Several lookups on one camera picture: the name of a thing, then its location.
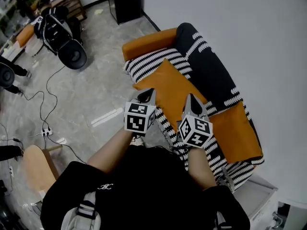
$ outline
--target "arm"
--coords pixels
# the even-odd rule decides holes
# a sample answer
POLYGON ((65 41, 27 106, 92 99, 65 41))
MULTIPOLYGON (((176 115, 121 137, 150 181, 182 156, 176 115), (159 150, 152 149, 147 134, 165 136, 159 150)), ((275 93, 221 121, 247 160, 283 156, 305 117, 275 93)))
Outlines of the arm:
POLYGON ((110 173, 124 156, 129 144, 132 141, 133 133, 120 129, 98 152, 96 152, 87 164, 110 173))
POLYGON ((188 153, 190 176, 202 189, 216 186, 215 177, 208 164, 204 149, 192 148, 188 153))
POLYGON ((122 51, 125 61, 161 48, 171 47, 175 41, 176 31, 177 28, 172 28, 149 34, 124 44, 122 51))

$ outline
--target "electrical outlet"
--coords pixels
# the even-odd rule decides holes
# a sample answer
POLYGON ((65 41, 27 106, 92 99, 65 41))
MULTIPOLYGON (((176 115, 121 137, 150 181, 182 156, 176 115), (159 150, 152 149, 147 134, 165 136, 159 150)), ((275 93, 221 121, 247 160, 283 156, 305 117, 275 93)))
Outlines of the electrical outlet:
POLYGON ((11 174, 11 176, 14 177, 13 167, 12 167, 12 166, 9 166, 9 168, 10 168, 10 174, 11 174))
POLYGON ((45 128, 41 132, 42 136, 51 136, 53 134, 52 128, 45 128))

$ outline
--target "concrete floor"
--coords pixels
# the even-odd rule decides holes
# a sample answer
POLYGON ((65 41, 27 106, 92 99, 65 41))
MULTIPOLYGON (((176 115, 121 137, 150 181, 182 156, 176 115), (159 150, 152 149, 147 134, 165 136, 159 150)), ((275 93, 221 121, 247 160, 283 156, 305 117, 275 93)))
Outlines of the concrete floor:
MULTIPOLYGON (((109 12, 107 2, 88 9, 87 16, 88 18, 82 22, 82 39, 91 64, 83 71, 65 67, 52 77, 48 89, 58 97, 58 105, 47 120, 54 130, 51 138, 55 141, 65 138, 67 144, 84 161, 123 126, 121 108, 135 91, 130 76, 122 70, 124 59, 121 46, 134 38, 156 31, 145 17, 117 25, 109 12), (96 9, 103 9, 102 14, 95 15, 96 9), (93 124, 95 119, 114 109, 118 112, 117 116, 107 122, 93 124)), ((16 64, 33 73, 30 80, 19 76, 16 76, 15 80, 27 98, 39 90, 45 92, 42 106, 42 117, 45 118, 56 103, 55 97, 46 91, 46 81, 63 64, 46 48, 42 48, 36 57, 23 53, 16 64)), ((0 122, 6 126, 9 138, 22 140, 25 148, 32 144, 44 147, 41 135, 35 136, 42 128, 39 117, 41 103, 41 93, 27 101, 7 91, 0 92, 0 122)), ((6 139, 3 128, 0 128, 0 139, 6 139)), ((156 126, 151 134, 154 139, 148 141, 149 145, 165 145, 163 137, 158 137, 155 132, 161 135, 156 126)), ((47 140, 47 148, 54 145, 47 140)), ((56 150, 51 155, 60 173, 71 161, 78 160, 67 147, 56 150)), ((9 165, 13 167, 14 177, 13 191, 6 197, 7 202, 28 229, 42 229, 39 216, 31 206, 31 203, 38 202, 41 198, 26 181, 23 160, 11 159, 9 165)), ((0 178, 10 191, 11 182, 6 161, 0 162, 0 178)))

